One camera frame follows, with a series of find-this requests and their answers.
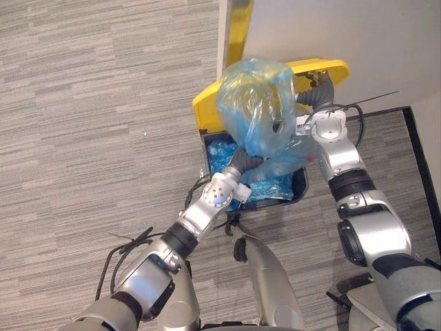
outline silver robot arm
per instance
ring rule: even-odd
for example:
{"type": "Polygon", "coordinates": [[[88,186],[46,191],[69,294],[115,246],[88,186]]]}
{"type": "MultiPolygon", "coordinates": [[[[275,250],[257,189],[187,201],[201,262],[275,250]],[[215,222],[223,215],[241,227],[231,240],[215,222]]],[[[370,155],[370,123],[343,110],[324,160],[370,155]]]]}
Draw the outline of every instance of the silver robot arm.
{"type": "Polygon", "coordinates": [[[173,294],[173,279],[177,278],[172,275],[187,270],[185,258],[212,229],[217,216],[232,199],[246,202],[251,190],[239,183],[240,178],[262,162],[262,158],[248,157],[239,148],[229,166],[204,187],[200,199],[121,274],[114,294],[95,301],[61,330],[136,331],[140,320],[157,317],[173,294]]]}
{"type": "Polygon", "coordinates": [[[311,117],[298,118],[297,134],[310,135],[320,145],[320,169],[342,219],[338,232],[345,256],[368,267],[400,330],[441,330],[441,272],[411,256],[404,224],[347,138],[345,113],[331,106],[331,79],[326,72],[318,78],[324,91],[319,85],[297,95],[297,102],[315,110],[311,117]]]}

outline crumpled blue plastic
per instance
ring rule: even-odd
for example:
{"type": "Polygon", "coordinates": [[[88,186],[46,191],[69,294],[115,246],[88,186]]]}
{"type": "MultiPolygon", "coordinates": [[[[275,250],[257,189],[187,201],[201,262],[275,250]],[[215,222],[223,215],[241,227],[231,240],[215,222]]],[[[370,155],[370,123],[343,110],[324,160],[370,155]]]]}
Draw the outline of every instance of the crumpled blue plastic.
{"type": "MultiPolygon", "coordinates": [[[[226,143],[217,140],[212,141],[207,146],[210,173],[222,172],[228,166],[236,149],[237,144],[235,143],[226,143]]],[[[249,186],[252,193],[247,202],[256,202],[263,199],[292,200],[294,197],[292,191],[292,173],[251,183],[249,186]]],[[[237,208],[237,203],[232,204],[230,210],[236,210],[237,208]]]]}
{"type": "Polygon", "coordinates": [[[217,94],[219,117],[249,156],[269,158],[243,175],[252,183],[289,174],[314,160],[311,137],[296,136],[296,102],[291,68],[285,63],[242,60],[224,71],[217,94]]]}

